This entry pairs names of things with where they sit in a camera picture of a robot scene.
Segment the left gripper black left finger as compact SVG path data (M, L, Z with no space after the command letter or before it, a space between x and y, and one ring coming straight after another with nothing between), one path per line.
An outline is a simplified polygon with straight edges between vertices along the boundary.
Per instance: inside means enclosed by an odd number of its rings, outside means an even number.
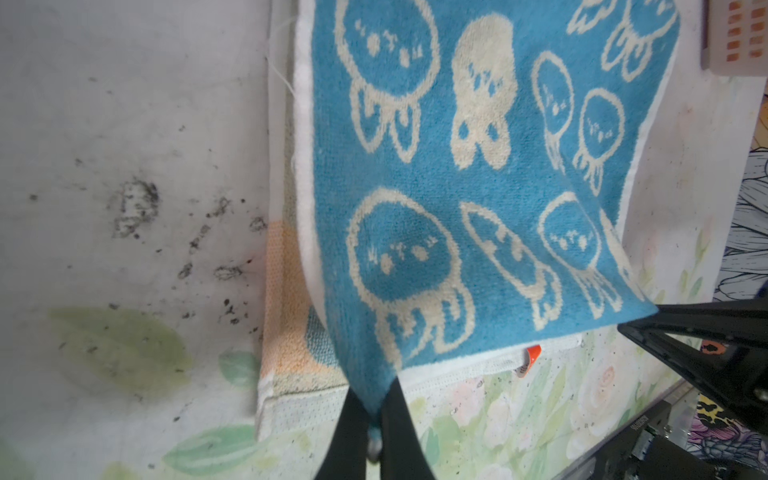
M353 390L345 397L327 454L315 480L365 480L370 417Z

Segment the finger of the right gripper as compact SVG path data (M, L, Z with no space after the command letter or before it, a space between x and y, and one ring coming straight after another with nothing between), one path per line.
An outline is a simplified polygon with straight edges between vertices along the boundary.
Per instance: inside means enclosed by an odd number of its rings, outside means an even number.
M767 433L767 298L660 305L618 331L749 429Z

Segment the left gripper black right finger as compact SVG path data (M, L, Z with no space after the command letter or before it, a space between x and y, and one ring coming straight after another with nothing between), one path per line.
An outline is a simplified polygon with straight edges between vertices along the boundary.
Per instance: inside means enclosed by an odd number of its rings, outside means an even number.
M422 452L405 396L396 378L381 410L383 447L380 478L383 480L434 480Z

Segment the blue patterned towel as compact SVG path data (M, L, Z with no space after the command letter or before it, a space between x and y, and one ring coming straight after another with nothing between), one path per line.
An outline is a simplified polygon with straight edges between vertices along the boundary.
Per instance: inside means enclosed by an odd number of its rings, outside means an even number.
M656 312L622 245L672 1L275 1L259 438Z

